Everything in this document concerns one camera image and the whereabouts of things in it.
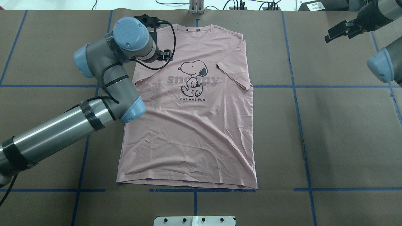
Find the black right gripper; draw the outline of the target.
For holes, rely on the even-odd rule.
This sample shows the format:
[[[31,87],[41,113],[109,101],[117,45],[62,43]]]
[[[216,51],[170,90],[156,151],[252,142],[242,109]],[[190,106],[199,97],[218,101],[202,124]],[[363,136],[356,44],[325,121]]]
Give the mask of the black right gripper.
[[[357,35],[374,31],[372,24],[366,21],[359,21],[353,19],[351,21],[341,21],[328,30],[328,34],[324,37],[325,42],[329,43],[339,37],[347,36],[349,39],[356,37]]]

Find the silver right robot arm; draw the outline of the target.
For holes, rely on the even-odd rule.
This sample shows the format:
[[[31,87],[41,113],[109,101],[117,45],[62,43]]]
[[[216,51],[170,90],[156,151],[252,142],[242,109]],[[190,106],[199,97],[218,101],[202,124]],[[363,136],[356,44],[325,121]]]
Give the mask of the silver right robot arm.
[[[369,0],[355,19],[343,20],[328,30],[326,43],[346,36],[372,32],[378,51],[367,60],[367,67],[382,83],[402,83],[400,0]]]

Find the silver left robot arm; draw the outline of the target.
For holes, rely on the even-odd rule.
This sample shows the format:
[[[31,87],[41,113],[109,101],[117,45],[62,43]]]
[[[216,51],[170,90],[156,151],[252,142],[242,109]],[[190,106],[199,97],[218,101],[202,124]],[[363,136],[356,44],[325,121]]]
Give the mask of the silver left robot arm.
[[[74,62],[88,78],[95,78],[104,96],[86,99],[63,114],[1,143],[1,187],[18,173],[78,140],[120,120],[126,124],[146,112],[124,64],[145,66],[156,60],[169,63],[174,50],[161,51],[156,29],[170,22],[144,14],[119,19],[111,32],[77,50]]]

